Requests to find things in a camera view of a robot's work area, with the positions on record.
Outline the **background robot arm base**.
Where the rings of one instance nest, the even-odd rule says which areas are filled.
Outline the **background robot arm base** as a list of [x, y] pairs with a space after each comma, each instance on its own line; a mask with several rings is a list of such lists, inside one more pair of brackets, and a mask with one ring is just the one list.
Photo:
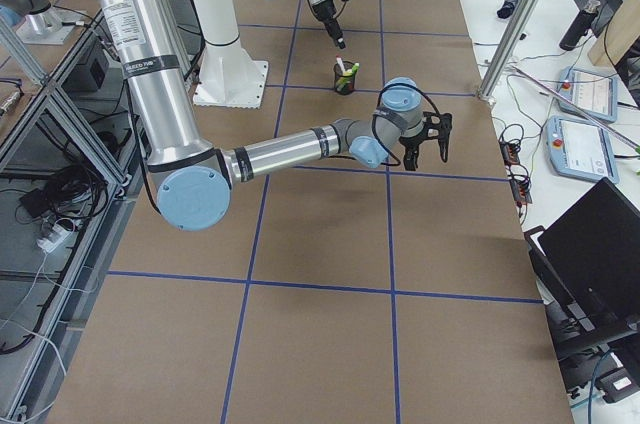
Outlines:
[[65, 24], [50, 0], [1, 0], [1, 19], [25, 44], [63, 45], [75, 26]]

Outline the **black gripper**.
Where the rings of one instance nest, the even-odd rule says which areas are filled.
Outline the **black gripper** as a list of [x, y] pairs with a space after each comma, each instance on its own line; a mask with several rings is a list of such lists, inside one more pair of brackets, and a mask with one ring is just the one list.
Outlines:
[[324, 25], [325, 30], [332, 38], [334, 45], [338, 48], [344, 48], [345, 41], [339, 23], [335, 18], [336, 9], [333, 0], [324, 0], [322, 2], [312, 4], [311, 11], [313, 16]]
[[[416, 171], [418, 169], [420, 146], [425, 139], [423, 116], [420, 121], [407, 131], [407, 135], [400, 138], [399, 142], [404, 147], [403, 164], [407, 171]], [[449, 159], [449, 136], [440, 136], [437, 139], [439, 146], [439, 155], [442, 162]]]

